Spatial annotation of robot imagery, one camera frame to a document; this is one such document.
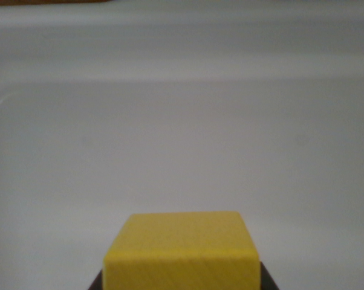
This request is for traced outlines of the gripper right finger with grey pad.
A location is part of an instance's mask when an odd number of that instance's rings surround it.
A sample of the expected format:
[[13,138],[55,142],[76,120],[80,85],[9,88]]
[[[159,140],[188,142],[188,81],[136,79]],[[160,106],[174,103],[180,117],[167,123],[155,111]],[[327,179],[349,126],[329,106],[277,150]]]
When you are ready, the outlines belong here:
[[263,264],[260,262],[260,270],[261,270],[261,280],[260,280],[260,290],[279,290],[276,282],[273,277],[270,275],[269,271]]

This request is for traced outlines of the gripper left finger with grey pad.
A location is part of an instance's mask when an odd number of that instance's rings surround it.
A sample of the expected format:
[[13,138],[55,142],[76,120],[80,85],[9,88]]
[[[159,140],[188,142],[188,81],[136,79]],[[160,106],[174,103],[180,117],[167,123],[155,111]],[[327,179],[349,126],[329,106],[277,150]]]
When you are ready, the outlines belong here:
[[102,290],[103,282],[102,282],[102,270],[96,275],[92,284],[89,286],[88,290]]

